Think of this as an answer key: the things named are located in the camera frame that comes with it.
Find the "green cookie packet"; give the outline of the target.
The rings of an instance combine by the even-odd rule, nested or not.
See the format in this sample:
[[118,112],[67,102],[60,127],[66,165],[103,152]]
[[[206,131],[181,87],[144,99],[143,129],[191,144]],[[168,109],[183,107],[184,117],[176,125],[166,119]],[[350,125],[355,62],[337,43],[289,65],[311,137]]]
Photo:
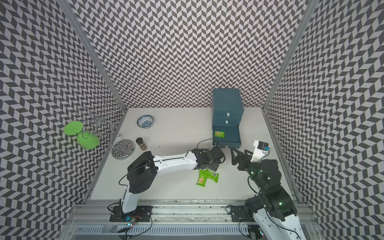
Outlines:
[[214,132],[214,137],[216,137],[216,138],[225,138],[225,132],[215,131]]
[[201,186],[201,187],[205,187],[206,181],[207,181],[207,176],[208,176],[208,171],[199,170],[199,178],[198,178],[196,185]]
[[214,181],[215,183],[217,183],[219,181],[219,174],[218,173],[215,173],[209,169],[206,169],[206,172],[207,172],[207,179],[210,179],[210,180]]

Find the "teal three-drawer cabinet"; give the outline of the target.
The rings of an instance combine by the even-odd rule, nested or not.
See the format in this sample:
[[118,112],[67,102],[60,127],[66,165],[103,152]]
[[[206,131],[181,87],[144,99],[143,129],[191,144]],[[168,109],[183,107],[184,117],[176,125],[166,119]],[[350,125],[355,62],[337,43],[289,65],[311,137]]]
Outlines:
[[[244,106],[237,89],[214,89],[212,101],[213,141],[221,148],[239,149],[242,145],[240,123]],[[215,131],[225,132],[225,138],[214,137]]]

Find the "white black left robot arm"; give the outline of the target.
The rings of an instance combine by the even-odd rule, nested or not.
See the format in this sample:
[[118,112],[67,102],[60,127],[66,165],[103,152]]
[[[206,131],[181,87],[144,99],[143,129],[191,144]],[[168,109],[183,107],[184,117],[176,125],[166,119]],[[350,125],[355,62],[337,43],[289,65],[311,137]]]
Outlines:
[[137,209],[140,194],[151,187],[157,176],[184,170],[209,169],[215,172],[225,160],[226,156],[218,146],[173,156],[154,156],[150,151],[144,152],[127,168],[125,178],[128,184],[120,200],[122,213],[130,214]]

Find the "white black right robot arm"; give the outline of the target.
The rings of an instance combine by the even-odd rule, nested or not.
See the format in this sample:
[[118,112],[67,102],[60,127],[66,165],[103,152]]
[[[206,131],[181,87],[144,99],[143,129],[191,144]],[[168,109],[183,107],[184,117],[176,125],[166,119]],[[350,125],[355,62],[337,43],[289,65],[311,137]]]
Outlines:
[[282,174],[277,160],[265,159],[252,162],[252,152],[231,149],[232,164],[245,171],[259,190],[255,196],[245,201],[244,211],[247,220],[254,220],[258,229],[254,230],[259,240],[305,240],[297,208],[281,186]]

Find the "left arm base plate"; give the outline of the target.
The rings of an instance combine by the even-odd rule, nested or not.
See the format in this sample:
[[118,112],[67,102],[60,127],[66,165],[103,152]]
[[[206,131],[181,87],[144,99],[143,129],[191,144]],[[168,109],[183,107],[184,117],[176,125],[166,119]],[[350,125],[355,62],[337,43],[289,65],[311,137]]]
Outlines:
[[135,211],[124,214],[121,206],[108,207],[111,212],[110,222],[129,222],[132,219],[136,219],[136,222],[150,222],[152,215],[152,206],[138,206]]

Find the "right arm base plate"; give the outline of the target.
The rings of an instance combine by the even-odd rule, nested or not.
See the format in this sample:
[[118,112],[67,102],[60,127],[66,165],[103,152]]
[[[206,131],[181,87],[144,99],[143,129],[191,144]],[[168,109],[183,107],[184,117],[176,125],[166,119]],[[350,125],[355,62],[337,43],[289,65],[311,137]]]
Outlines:
[[230,206],[229,213],[234,223],[255,222],[251,210],[244,206]]

